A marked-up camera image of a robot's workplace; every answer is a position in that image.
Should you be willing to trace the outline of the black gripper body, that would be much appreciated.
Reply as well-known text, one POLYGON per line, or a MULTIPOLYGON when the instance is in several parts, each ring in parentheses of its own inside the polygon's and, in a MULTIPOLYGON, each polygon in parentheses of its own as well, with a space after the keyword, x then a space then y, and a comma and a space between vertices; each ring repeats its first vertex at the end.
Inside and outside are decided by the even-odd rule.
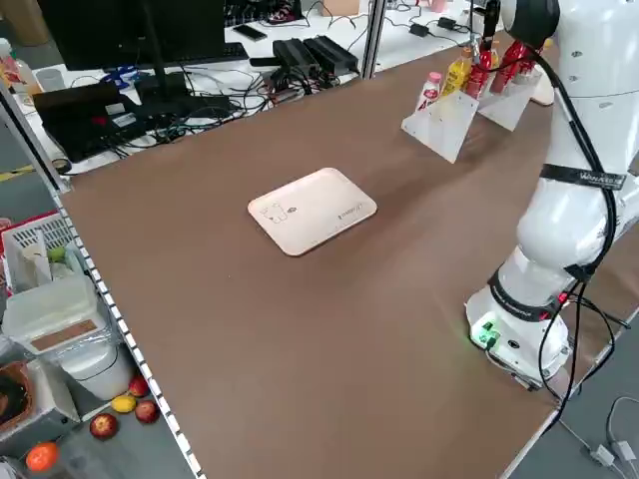
POLYGON ((496 31, 500 18, 500 1, 486 0, 483 6, 483 39, 491 39, 496 31))

